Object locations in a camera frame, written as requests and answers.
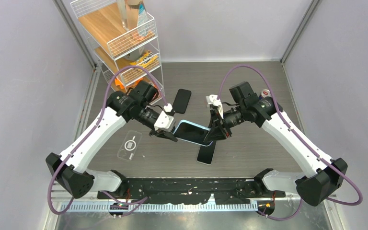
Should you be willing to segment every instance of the gray wood tabletop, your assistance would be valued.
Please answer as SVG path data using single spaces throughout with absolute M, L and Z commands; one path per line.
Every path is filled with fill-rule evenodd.
M 173 103 L 178 89 L 192 92 L 185 114 L 176 114 L 176 124 L 189 120 L 208 126 L 209 109 L 205 96 L 217 94 L 225 74 L 237 62 L 163 63 L 166 99 Z M 297 125 L 297 114 L 290 89 L 279 62 L 243 62 L 258 68 L 269 80 L 278 103 Z M 161 79 L 160 69 L 153 72 Z M 233 103 L 229 87 L 248 81 L 255 92 L 266 89 L 257 73 L 250 69 L 236 69 L 228 77 L 222 92 L 222 101 Z M 93 100 L 89 122 L 98 115 L 104 99 L 106 81 L 100 76 Z M 143 134 L 136 154 L 131 161 L 117 157 L 117 152 L 129 130 Z M 199 146 L 179 140 L 149 137 L 149 128 L 137 121 L 128 122 L 116 132 L 93 158 L 89 168 L 93 170 L 117 170 L 126 177 L 254 177 L 261 170 L 274 168 L 284 172 L 301 171 L 294 159 L 269 134 L 255 124 L 244 123 L 231 129 L 231 138 L 216 145 L 211 165 L 196 162 Z

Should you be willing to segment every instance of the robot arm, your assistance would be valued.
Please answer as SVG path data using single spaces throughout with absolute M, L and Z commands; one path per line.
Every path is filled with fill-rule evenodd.
M 53 175 L 60 163 L 85 138 L 72 157 L 66 161 L 56 181 L 74 198 L 81 198 L 89 191 L 116 191 L 122 182 L 117 172 L 100 172 L 87 167 L 107 140 L 131 119 L 149 127 L 151 135 L 177 141 L 171 133 L 174 128 L 171 105 L 165 106 L 160 114 L 147 107 L 157 94 L 157 89 L 145 81 L 140 81 L 129 95 L 121 91 L 112 93 L 99 124 L 97 121 L 100 115 L 60 155 L 50 153 L 47 156 L 46 163 Z
M 273 169 L 264 170 L 255 177 L 255 181 L 261 182 L 264 189 L 299 194 L 308 204 L 317 206 L 341 186 L 343 179 L 315 157 L 291 130 L 296 131 L 309 146 L 317 150 L 320 158 L 335 166 L 343 174 L 347 170 L 346 162 L 342 158 L 333 160 L 316 147 L 291 122 L 287 113 L 282 111 L 279 106 L 282 116 L 290 124 L 290 128 L 288 128 L 276 112 L 271 97 L 259 100 L 247 82 L 230 88 L 230 93 L 237 106 L 224 113 L 221 112 L 222 103 L 216 99 L 216 95 L 207 97 L 207 102 L 211 107 L 211 121 L 209 124 L 210 132 L 205 141 L 223 140 L 231 137 L 230 128 L 244 121 L 250 121 L 273 136 L 302 169 L 302 172 L 299 173 L 278 172 Z

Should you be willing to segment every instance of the smartphone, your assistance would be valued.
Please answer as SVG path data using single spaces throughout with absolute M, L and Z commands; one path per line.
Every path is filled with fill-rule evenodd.
M 172 104 L 172 109 L 179 114 L 184 114 L 190 101 L 191 91 L 179 89 Z
M 209 128 L 193 123 L 191 121 L 181 120 L 173 135 L 181 140 L 185 140 L 197 145 L 209 146 L 211 142 L 204 142 L 209 132 Z
M 197 162 L 210 165 L 212 163 L 212 158 L 214 157 L 216 144 L 217 142 L 213 141 L 210 146 L 200 146 L 197 156 Z

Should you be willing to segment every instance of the gray wall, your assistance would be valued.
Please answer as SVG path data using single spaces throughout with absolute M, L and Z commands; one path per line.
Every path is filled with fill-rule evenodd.
M 0 1 L 0 229 L 40 228 L 91 72 L 52 1 Z
M 343 157 L 363 192 L 341 207 L 347 229 L 368 229 L 368 1 L 324 0 L 286 68 L 307 136 Z M 357 199 L 346 182 L 337 194 Z
M 75 18 L 72 1 L 63 0 Z M 181 62 L 280 59 L 311 0 L 144 2 L 156 19 L 163 61 Z

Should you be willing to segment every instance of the transparent phone case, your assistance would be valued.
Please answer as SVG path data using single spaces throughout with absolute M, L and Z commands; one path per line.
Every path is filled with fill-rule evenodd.
M 118 151 L 118 157 L 124 160 L 131 161 L 135 155 L 136 150 L 140 140 L 142 139 L 142 134 L 133 130 L 129 130 L 125 140 L 122 142 L 121 148 Z

